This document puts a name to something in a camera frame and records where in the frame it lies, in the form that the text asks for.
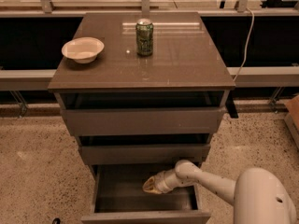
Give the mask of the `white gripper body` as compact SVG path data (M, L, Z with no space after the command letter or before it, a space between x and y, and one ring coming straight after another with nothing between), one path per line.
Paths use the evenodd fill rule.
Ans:
M158 194L165 194L178 188L182 180L177 176L174 169L161 171L154 176L154 190Z

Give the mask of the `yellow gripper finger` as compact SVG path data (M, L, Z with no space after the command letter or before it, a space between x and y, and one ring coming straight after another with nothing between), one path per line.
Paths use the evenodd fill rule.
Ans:
M153 175L151 176L145 183L145 186L153 186L155 184L156 177Z
M149 194L162 194L162 192L159 189L155 188L154 186L148 186L148 187L144 186L143 191Z

